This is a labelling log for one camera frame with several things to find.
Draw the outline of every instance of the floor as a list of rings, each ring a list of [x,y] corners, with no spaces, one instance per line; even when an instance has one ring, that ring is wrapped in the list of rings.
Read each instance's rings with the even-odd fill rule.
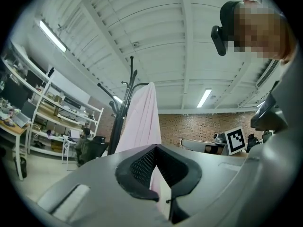
[[[5,157],[3,163],[16,189],[33,201],[37,201],[50,186],[77,169],[75,161],[69,161],[69,171],[66,171],[66,164],[62,164],[60,158],[33,152],[27,156],[27,177],[20,181],[14,162]]]

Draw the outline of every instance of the coat rack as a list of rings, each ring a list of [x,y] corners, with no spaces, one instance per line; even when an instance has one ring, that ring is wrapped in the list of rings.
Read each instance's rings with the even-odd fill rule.
[[[109,105],[111,106],[111,108],[114,111],[114,114],[116,115],[115,117],[115,121],[114,121],[114,125],[113,125],[113,129],[112,129],[112,133],[110,135],[110,140],[109,140],[109,146],[108,146],[108,155],[112,155],[115,153],[117,145],[119,143],[120,140],[120,136],[121,136],[121,130],[122,130],[122,126],[123,126],[123,122],[125,119],[125,116],[127,115],[127,110],[129,108],[129,104],[131,102],[133,93],[134,93],[134,89],[138,86],[142,86],[142,85],[148,85],[148,83],[138,83],[137,85],[134,86],[134,80],[138,74],[138,71],[135,70],[133,72],[133,60],[134,57],[131,56],[131,76],[129,79],[129,83],[122,81],[122,84],[126,84],[126,93],[123,99],[123,102],[119,108],[117,101],[114,99],[114,96],[107,91],[100,83],[98,83],[98,87],[100,87],[103,91],[106,92],[107,95],[109,95],[113,100],[109,102]]]

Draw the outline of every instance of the fluorescent light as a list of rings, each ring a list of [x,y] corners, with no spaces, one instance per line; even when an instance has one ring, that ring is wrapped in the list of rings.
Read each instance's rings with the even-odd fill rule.
[[[212,92],[211,89],[206,89],[202,98],[201,98],[201,101],[199,102],[197,108],[200,108],[202,107],[202,105],[205,103],[205,101],[207,100],[208,96],[210,95],[210,93]]]
[[[39,23],[40,28],[46,33],[46,35],[59,47],[60,50],[66,52],[66,47],[57,39],[54,33],[47,27],[47,25],[40,20]]]
[[[257,107],[260,107],[262,104],[264,104],[265,101],[263,101],[262,103],[260,103],[259,105],[257,105]]]
[[[118,101],[119,103],[122,103],[123,101],[120,99],[120,98],[118,98],[117,96],[114,96],[114,99],[116,100],[116,101]]]

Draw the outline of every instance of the brick wall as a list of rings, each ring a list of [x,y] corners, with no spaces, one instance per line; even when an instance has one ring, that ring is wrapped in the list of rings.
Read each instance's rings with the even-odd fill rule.
[[[111,116],[113,111],[92,97],[89,104],[96,108],[104,108],[97,135],[105,136],[106,142],[108,142],[114,124],[114,117]],[[258,139],[261,139],[262,132],[255,131],[250,127],[250,119],[254,114],[254,112],[218,113],[214,115],[190,114],[189,116],[159,114],[162,143],[178,146],[180,138],[213,140],[215,132],[222,133],[238,126],[242,126],[246,139],[252,133]]]

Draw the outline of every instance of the trash can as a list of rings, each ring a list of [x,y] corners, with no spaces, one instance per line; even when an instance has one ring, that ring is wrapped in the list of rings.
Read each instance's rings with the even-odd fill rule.
[[[15,162],[15,167],[16,167],[17,175],[19,176],[16,157],[14,157],[14,162]],[[20,157],[20,165],[21,165],[22,177],[26,178],[27,177],[27,161],[23,157]]]

